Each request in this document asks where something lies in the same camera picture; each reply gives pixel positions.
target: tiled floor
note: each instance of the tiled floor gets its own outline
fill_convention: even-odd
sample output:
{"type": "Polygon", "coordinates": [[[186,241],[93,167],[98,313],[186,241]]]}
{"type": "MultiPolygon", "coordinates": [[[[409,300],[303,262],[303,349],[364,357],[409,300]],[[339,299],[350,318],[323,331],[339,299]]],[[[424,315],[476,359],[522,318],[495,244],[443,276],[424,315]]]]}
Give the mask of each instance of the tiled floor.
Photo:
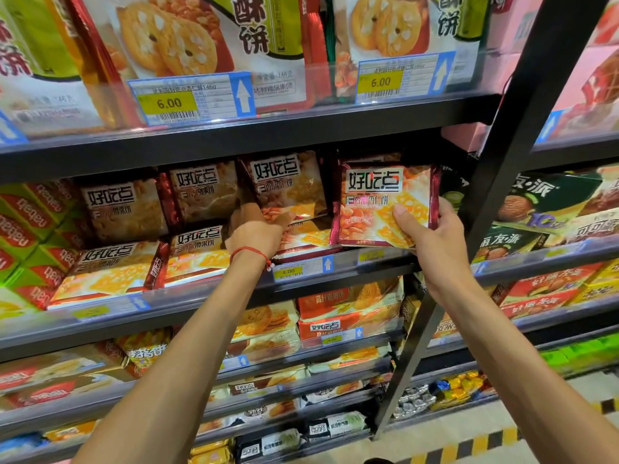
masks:
{"type": "MultiPolygon", "coordinates": [[[[619,397],[619,378],[597,372],[569,381],[587,401],[595,402],[619,397]]],[[[619,413],[607,415],[619,426],[619,413]]],[[[398,462],[449,444],[514,426],[500,401],[473,407],[409,428],[385,433],[380,440],[363,440],[331,451],[294,461],[294,464],[362,464],[371,457],[398,462]]],[[[458,464],[536,464],[526,442],[495,448],[458,464]]]]}

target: bracelet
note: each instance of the bracelet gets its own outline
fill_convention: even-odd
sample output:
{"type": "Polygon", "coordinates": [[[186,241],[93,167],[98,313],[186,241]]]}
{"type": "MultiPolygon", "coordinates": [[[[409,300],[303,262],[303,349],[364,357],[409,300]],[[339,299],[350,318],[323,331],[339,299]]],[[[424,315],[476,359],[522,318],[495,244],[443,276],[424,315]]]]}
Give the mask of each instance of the bracelet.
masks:
{"type": "Polygon", "coordinates": [[[251,250],[252,252],[255,252],[256,254],[260,254],[262,257],[264,257],[264,259],[267,261],[267,272],[270,272],[272,267],[273,267],[273,262],[271,262],[269,260],[269,258],[267,256],[265,256],[262,252],[260,252],[258,249],[254,248],[254,247],[250,247],[250,246],[241,246],[238,249],[235,249],[232,254],[230,254],[230,265],[232,265],[232,258],[236,255],[237,252],[241,251],[241,250],[251,250]]]}

